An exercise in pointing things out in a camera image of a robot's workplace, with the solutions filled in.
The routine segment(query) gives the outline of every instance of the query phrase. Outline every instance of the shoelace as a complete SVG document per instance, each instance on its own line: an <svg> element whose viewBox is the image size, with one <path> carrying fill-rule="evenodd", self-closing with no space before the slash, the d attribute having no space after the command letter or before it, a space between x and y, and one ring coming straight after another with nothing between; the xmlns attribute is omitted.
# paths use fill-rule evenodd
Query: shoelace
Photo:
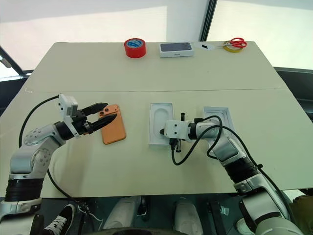
<svg viewBox="0 0 313 235"><path fill-rule="evenodd" d="M62 230L63 226L65 225L66 221L67 221L67 219L58 215L55 218L55 220L52 221L51 224L49 224L47 227L45 227L45 229L53 231L54 235L60 235L61 230Z"/></svg>

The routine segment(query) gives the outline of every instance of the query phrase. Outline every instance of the yellow tape roll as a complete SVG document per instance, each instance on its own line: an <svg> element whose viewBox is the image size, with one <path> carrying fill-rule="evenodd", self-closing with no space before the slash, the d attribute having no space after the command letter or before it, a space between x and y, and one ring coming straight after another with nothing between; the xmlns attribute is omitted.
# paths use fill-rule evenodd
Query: yellow tape roll
<svg viewBox="0 0 313 235"><path fill-rule="evenodd" d="M239 47L233 47L233 46L223 46L223 48L229 52L237 53L242 50L242 48Z"/></svg>

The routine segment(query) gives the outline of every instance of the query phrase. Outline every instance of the red scissors handle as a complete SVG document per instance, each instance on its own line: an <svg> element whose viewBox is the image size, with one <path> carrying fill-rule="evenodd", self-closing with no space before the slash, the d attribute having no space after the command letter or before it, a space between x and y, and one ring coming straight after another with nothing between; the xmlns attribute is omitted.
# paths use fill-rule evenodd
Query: red scissors handle
<svg viewBox="0 0 313 235"><path fill-rule="evenodd" d="M228 43L230 43L233 47L244 48L247 46L247 43L243 38L233 38Z"/></svg>

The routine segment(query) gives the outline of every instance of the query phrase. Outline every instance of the white plastic tray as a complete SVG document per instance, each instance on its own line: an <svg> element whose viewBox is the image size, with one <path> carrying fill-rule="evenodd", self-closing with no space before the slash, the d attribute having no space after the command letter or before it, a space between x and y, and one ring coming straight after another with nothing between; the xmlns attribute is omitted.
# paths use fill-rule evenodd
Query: white plastic tray
<svg viewBox="0 0 313 235"><path fill-rule="evenodd" d="M208 116L212 116L212 115L219 116L223 122L223 126L226 126L230 129L232 129L233 131L235 131L234 124L233 124L233 121L231 119L229 109L227 107L208 107L208 106L206 106L203 108L203 112L204 112L205 118Z"/></svg>
<svg viewBox="0 0 313 235"><path fill-rule="evenodd" d="M174 119L172 103L151 103L149 118L149 144L169 145L169 139L160 134L167 120Z"/></svg>

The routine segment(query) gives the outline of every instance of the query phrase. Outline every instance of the white electronic device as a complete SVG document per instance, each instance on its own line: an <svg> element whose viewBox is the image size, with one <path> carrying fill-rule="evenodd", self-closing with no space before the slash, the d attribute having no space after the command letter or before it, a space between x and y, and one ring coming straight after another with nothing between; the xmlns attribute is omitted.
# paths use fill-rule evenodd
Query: white electronic device
<svg viewBox="0 0 313 235"><path fill-rule="evenodd" d="M160 57L180 57L194 55L191 43L161 43Z"/></svg>

